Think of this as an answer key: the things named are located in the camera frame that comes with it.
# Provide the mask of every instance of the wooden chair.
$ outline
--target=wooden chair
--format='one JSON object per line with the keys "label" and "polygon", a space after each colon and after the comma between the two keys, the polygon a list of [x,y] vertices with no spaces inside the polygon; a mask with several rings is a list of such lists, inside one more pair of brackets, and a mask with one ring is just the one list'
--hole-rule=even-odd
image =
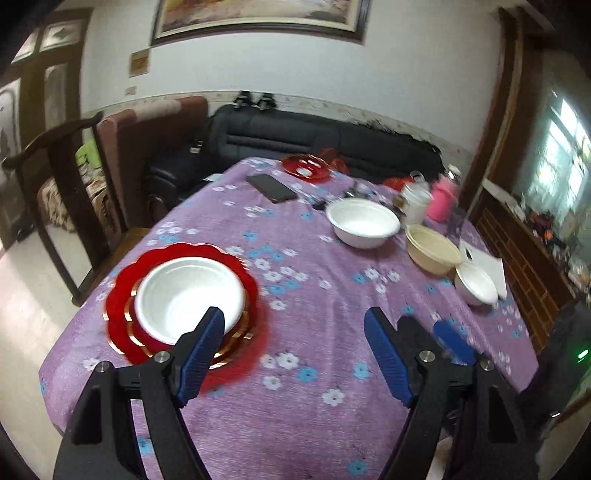
{"label": "wooden chair", "polygon": [[[123,211],[115,194],[113,178],[105,160],[105,151],[97,133],[96,126],[102,118],[103,113],[99,112],[93,118],[73,120],[52,128],[39,135],[20,154],[4,159],[2,164],[3,168],[15,171],[39,237],[62,280],[72,293],[72,303],[77,306],[80,306],[87,299],[90,292],[106,277],[110,270],[150,231],[142,228],[131,230],[127,228]],[[74,138],[79,135],[79,131],[86,128],[92,129],[105,174],[109,201],[113,205],[116,216],[115,221],[121,233],[118,244],[114,246],[109,245],[105,231],[86,193],[76,163]],[[37,204],[37,192],[32,192],[27,186],[23,173],[26,161],[39,150],[46,150],[47,152],[49,166],[56,181],[57,189],[92,266],[79,286],[72,279],[47,233]]]}

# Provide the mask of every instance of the styrofoam bowl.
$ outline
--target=styrofoam bowl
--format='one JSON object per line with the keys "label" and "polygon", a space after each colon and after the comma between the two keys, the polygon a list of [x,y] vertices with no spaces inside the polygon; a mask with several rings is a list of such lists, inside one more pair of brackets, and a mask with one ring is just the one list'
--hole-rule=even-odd
{"label": "styrofoam bowl", "polygon": [[454,285],[460,297],[468,305],[492,305],[499,298],[495,283],[490,276],[470,262],[464,262],[456,267]]}
{"label": "styrofoam bowl", "polygon": [[210,258],[183,257],[148,273],[134,306],[147,334],[174,345],[182,334],[195,330],[209,307],[221,309],[227,333],[238,322],[244,304],[244,287],[230,268]]}
{"label": "styrofoam bowl", "polygon": [[335,234],[347,245],[371,250],[400,230],[400,220],[391,210],[365,199],[344,199],[331,203],[326,216]]}

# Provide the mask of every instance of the framed painting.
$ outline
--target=framed painting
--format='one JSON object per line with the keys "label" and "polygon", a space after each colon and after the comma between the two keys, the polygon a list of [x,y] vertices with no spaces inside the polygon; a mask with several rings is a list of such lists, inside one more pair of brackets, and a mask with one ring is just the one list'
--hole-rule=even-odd
{"label": "framed painting", "polygon": [[160,0],[152,45],[236,31],[362,40],[371,0]]}

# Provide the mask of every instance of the black phone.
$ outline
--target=black phone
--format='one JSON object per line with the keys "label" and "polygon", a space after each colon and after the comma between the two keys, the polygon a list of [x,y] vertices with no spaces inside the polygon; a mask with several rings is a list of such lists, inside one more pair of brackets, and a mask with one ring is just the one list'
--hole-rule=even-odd
{"label": "black phone", "polygon": [[246,177],[246,181],[273,203],[286,202],[297,198],[296,192],[270,175],[251,175]]}

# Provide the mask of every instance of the tile floor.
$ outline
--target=tile floor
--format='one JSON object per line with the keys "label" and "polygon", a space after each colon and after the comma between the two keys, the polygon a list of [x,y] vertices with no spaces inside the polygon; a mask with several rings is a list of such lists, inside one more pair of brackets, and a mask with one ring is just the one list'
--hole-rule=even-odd
{"label": "tile floor", "polygon": [[[90,265],[77,235],[50,228],[76,281]],[[77,308],[36,233],[0,257],[0,421],[41,480],[53,476],[61,437],[49,421],[37,372]],[[591,406],[553,431],[540,454],[540,480],[550,480],[591,419]],[[449,454],[440,443],[427,480],[439,480]]]}

